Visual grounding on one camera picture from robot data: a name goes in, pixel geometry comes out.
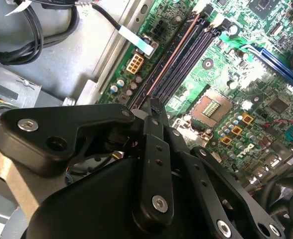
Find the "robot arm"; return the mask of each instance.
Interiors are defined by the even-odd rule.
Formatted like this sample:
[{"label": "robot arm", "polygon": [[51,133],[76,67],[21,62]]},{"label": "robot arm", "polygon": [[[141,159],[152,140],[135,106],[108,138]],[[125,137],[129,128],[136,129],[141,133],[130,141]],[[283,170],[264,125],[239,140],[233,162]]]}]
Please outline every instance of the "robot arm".
[{"label": "robot arm", "polygon": [[[0,178],[30,220],[26,238],[285,238],[205,148],[188,149],[157,100],[147,105],[144,120],[118,104],[2,115]],[[115,150],[124,158],[65,187],[69,165]]]}]

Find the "black ram slot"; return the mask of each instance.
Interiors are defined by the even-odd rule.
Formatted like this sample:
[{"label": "black ram slot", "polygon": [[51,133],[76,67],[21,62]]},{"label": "black ram slot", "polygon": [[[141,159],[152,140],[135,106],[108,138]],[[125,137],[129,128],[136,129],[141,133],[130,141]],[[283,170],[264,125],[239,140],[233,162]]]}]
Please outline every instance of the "black ram slot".
[{"label": "black ram slot", "polygon": [[161,73],[166,63],[169,61],[170,57],[173,55],[175,49],[178,47],[184,35],[187,33],[189,28],[192,26],[194,20],[198,15],[191,15],[185,22],[185,24],[181,27],[181,30],[174,37],[172,44],[169,49],[163,54],[163,57],[158,61],[156,67],[152,70],[151,74],[147,79],[144,80],[143,85],[139,88],[138,92],[135,96],[130,100],[129,108],[130,109],[138,109],[144,103],[147,92],[152,87],[154,82],[156,81],[158,75]]},{"label": "black ram slot", "polygon": [[154,97],[166,104],[180,87],[184,79],[191,72],[193,67],[200,60],[204,52],[213,42],[213,40],[221,34],[220,30],[207,28],[208,31],[203,31],[197,38],[196,42],[189,49],[191,54],[187,54],[179,61],[179,66],[175,68],[165,84],[161,86],[159,92]]},{"label": "black ram slot", "polygon": [[162,75],[161,80],[157,83],[152,93],[153,96],[158,96],[163,86],[168,84],[166,79],[169,79],[172,75],[179,72],[185,62],[191,57],[192,53],[195,51],[194,47],[198,44],[198,39],[203,29],[208,26],[209,22],[202,21],[199,25],[196,25],[192,30],[192,34],[186,39],[184,44],[181,46],[178,54],[172,60],[171,65],[167,68],[166,72]]}]

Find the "ram slot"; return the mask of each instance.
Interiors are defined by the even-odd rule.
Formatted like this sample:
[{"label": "ram slot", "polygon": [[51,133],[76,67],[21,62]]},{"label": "ram slot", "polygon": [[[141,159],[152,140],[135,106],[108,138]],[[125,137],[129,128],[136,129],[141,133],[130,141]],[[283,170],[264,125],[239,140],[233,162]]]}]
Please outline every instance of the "ram slot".
[{"label": "ram slot", "polygon": [[166,71],[170,69],[172,61],[175,59],[176,55],[180,53],[179,49],[183,46],[184,42],[189,39],[189,35],[194,32],[192,30],[199,19],[200,15],[198,14],[192,14],[187,18],[185,24],[181,27],[181,30],[173,39],[169,49],[163,54],[163,57],[159,59],[148,78],[144,80],[144,83],[139,88],[139,91],[131,99],[129,103],[130,109],[138,109],[144,103],[148,93],[153,90],[155,85],[158,84]]},{"label": "ram slot", "polygon": [[178,66],[175,67],[169,78],[164,80],[165,83],[160,87],[158,92],[155,92],[154,96],[162,103],[166,104],[200,60],[213,40],[220,34],[220,30],[212,27],[208,27],[202,31],[188,50],[188,54],[178,61]]}]

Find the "green circuit board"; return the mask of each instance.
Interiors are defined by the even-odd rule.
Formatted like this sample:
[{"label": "green circuit board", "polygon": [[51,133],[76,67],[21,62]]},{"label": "green circuit board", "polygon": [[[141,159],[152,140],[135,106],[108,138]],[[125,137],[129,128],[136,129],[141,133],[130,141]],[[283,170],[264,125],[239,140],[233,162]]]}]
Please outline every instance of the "green circuit board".
[{"label": "green circuit board", "polygon": [[[159,48],[150,59],[145,59],[139,70],[139,76],[143,79],[150,74],[178,31],[178,25],[173,25],[172,19],[177,15],[185,18],[197,2],[197,0],[180,0],[178,3],[173,3],[171,0],[154,2],[139,30],[139,35],[146,34],[152,37],[159,43]],[[286,138],[286,133],[292,126],[291,122],[283,121],[265,127],[265,124],[276,120],[293,120],[293,87],[246,48],[247,45],[263,47],[287,67],[290,65],[289,58],[293,54],[293,1],[267,0],[266,2],[268,4],[262,10],[259,0],[212,0],[209,3],[214,9],[209,19],[213,20],[218,15],[222,15],[237,25],[237,32],[230,34],[224,31],[209,46],[166,105],[171,126],[181,127],[193,133],[211,131],[211,138],[205,144],[206,148],[212,153],[217,153],[221,159],[220,163],[230,172],[236,171],[237,177],[243,184],[247,184],[250,179],[260,174],[258,169],[265,170],[269,167],[271,170],[271,164],[281,159],[276,149],[265,145],[267,141],[272,143],[277,140],[284,147],[293,150],[293,142]],[[155,39],[153,31],[160,20],[166,23],[166,31],[163,36]],[[274,34],[278,26],[281,30]],[[134,46],[128,49],[99,103],[128,104],[130,97],[123,96],[126,86],[136,76],[127,72],[126,67],[135,50]],[[245,59],[240,56],[244,53],[247,53]],[[213,63],[209,69],[205,68],[207,59]],[[125,86],[114,94],[110,92],[110,86],[115,85],[119,79],[125,82]],[[231,88],[229,82],[235,83],[236,87]],[[196,117],[196,110],[203,96],[213,93],[227,101],[231,107],[214,126],[208,126]],[[209,110],[214,110],[221,106],[212,101],[210,107]],[[239,124],[235,126],[240,128],[240,133],[227,134],[226,137],[230,141],[227,140],[225,144],[220,132],[233,120],[236,113],[244,116],[244,119],[248,116],[251,122],[245,123],[239,120]],[[184,138],[190,148],[198,145],[198,141],[192,137],[184,136]],[[249,145],[253,147],[251,146],[239,157],[243,149],[237,147],[238,143],[244,148]]]},{"label": "green circuit board", "polygon": [[[171,0],[156,0],[150,9],[148,16],[146,17],[144,23],[139,29],[138,35],[143,36],[146,34],[147,36],[151,36],[154,40],[159,44],[156,52],[150,59],[145,59],[143,66],[139,70],[139,73],[143,78],[147,77],[147,75],[151,72],[155,63],[166,49],[168,43],[178,30],[179,24],[172,24],[172,19],[176,16],[185,17],[187,16],[193,7],[195,6],[198,0],[183,0],[179,3],[173,3]],[[156,28],[160,21],[165,22],[165,30],[163,34],[158,37],[154,36],[153,30]],[[108,87],[105,92],[101,96],[99,103],[107,104],[107,103],[122,103],[126,104],[129,100],[128,97],[125,96],[125,91],[128,88],[130,82],[135,79],[135,75],[126,71],[127,65],[132,59],[133,54],[135,53],[136,47],[131,45],[127,52],[125,53],[122,61],[118,65],[115,74],[112,76]],[[110,86],[116,84],[117,80],[123,80],[125,82],[125,86],[120,88],[117,94],[113,94],[110,92]]]}]

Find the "black metal bracket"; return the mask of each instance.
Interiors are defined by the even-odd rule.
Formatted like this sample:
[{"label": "black metal bracket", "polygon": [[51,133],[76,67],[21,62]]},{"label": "black metal bracket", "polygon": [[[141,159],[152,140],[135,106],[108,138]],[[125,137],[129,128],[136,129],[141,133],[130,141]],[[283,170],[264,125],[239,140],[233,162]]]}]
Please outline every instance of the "black metal bracket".
[{"label": "black metal bracket", "polygon": [[[37,130],[21,129],[23,119]],[[0,152],[40,176],[53,177],[69,164],[123,150],[128,137],[122,132],[134,122],[121,105],[12,110],[0,118]]]},{"label": "black metal bracket", "polygon": [[[49,196],[31,218],[30,235],[72,238],[67,227],[82,237],[97,230],[108,235],[103,238],[285,238],[205,148],[190,152],[180,132],[168,126],[162,104],[150,98],[146,103],[145,119],[116,104],[12,110],[1,117],[0,158],[23,165],[29,178],[48,181],[68,165],[125,152],[123,160]],[[75,226],[62,219],[65,205],[73,202],[77,209],[69,217],[125,220],[115,231],[105,221],[85,219]],[[52,218],[63,223],[50,229],[44,222]]]}]

